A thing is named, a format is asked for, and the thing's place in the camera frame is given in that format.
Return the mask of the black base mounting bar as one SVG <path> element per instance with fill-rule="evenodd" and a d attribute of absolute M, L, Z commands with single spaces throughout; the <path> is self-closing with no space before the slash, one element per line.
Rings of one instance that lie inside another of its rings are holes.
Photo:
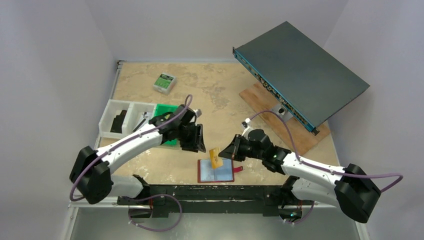
<path fill-rule="evenodd" d="M 139 196 L 119 196 L 118 205 L 144 206 L 147 213 L 134 213 L 135 218 L 166 218 L 170 213 L 193 214 L 261 214 L 282 217 L 294 210 L 299 199 L 291 188 L 295 177 L 283 185 L 184 185 L 148 184 L 142 180 Z"/>

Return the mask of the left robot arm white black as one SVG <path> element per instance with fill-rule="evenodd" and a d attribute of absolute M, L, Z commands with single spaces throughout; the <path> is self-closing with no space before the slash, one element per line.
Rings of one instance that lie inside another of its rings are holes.
<path fill-rule="evenodd" d="M 196 122 L 201 114 L 200 109 L 181 104 L 174 112 L 152 117 L 137 131 L 108 146 L 82 148 L 69 176 L 73 184 L 69 199 L 94 205 L 112 196 L 145 196 L 148 184 L 142 177 L 114 176 L 114 172 L 141 153 L 172 140 L 178 140 L 183 151 L 206 152 L 203 125 Z"/>

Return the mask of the grey card black stripe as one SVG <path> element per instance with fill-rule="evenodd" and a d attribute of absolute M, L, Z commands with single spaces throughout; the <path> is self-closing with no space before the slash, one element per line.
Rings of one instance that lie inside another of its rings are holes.
<path fill-rule="evenodd" d="M 140 129 L 152 116 L 152 112 L 143 112 L 139 118 L 139 121 L 137 122 L 137 124 L 135 125 L 134 129 L 132 130 L 132 132 L 136 132 L 138 129 Z"/>

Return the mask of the green plastic bin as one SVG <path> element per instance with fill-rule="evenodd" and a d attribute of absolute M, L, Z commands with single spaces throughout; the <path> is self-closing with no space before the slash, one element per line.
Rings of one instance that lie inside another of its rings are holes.
<path fill-rule="evenodd" d="M 160 104 L 160 103 L 158 103 L 156 105 L 156 109 L 155 109 L 155 112 L 154 112 L 153 116 L 154 117 L 160 116 L 160 115 L 163 115 L 163 114 L 165 114 L 167 112 L 173 113 L 177 108 L 178 108 L 177 105 L 168 105 L 168 104 Z M 162 146 L 172 147 L 173 148 L 173 147 L 177 147 L 177 143 L 178 143 L 178 140 L 177 139 L 174 139 L 174 140 L 170 140 L 170 141 L 164 142 Z"/>

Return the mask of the wooden board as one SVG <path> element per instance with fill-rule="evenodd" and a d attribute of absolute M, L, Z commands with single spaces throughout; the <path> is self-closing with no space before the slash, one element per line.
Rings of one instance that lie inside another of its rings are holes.
<path fill-rule="evenodd" d="M 309 132 L 285 107 L 260 84 L 255 83 L 239 93 L 255 113 L 261 113 L 260 118 L 274 131 L 274 133 L 290 148 L 294 150 L 291 139 L 301 156 L 312 159 L 314 156 L 336 157 L 333 138 L 328 123 L 321 124 L 314 135 Z"/>

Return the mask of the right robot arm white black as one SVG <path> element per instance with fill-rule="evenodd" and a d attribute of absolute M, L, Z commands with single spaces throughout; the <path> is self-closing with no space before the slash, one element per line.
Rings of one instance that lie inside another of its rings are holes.
<path fill-rule="evenodd" d="M 273 173 L 288 178 L 281 189 L 290 200 L 314 201 L 339 208 L 347 217 L 367 223 L 382 192 L 357 165 L 326 165 L 273 144 L 262 129 L 254 129 L 249 120 L 244 131 L 236 134 L 219 157 L 242 162 L 260 160 Z"/>

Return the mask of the red card holder wallet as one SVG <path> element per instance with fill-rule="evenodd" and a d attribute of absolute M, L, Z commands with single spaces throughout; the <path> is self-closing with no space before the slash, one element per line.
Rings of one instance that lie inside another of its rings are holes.
<path fill-rule="evenodd" d="M 209 159 L 197 161 L 198 183 L 231 183 L 235 181 L 235 174 L 244 170 L 243 166 L 234 167 L 231 159 L 224 158 L 223 166 L 213 168 Z"/>

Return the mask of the small green labelled box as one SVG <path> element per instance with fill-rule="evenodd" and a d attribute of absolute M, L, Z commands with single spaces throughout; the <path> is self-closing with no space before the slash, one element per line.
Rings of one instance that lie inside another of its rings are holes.
<path fill-rule="evenodd" d="M 169 95 L 177 83 L 177 77 L 168 73 L 161 73 L 153 84 L 153 89 L 163 95 Z"/>

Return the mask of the metal bracket with knob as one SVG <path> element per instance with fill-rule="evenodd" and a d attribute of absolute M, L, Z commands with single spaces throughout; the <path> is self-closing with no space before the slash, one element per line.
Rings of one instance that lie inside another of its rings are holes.
<path fill-rule="evenodd" d="M 281 117 L 284 122 L 288 122 L 293 118 L 293 115 L 281 104 L 276 104 L 271 111 Z"/>

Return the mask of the white plastic bin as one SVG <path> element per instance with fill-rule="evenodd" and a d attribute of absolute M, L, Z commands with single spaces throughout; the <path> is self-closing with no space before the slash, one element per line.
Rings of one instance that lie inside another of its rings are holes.
<path fill-rule="evenodd" d="M 110 99 L 98 123 L 99 135 L 122 139 L 146 125 L 156 108 L 155 103 Z"/>

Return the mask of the dark network switch box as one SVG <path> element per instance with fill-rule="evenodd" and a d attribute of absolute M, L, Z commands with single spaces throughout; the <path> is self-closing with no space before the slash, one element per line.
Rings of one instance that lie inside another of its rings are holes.
<path fill-rule="evenodd" d="M 369 84 L 285 21 L 232 54 L 310 133 Z"/>

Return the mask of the black part in bin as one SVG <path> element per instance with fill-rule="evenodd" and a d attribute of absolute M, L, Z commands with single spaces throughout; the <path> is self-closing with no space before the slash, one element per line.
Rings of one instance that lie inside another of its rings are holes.
<path fill-rule="evenodd" d="M 123 126 L 126 114 L 127 114 L 127 110 L 121 110 L 121 112 L 114 117 L 111 128 L 110 128 L 111 133 L 118 133 L 118 134 L 123 133 L 122 126 Z"/>

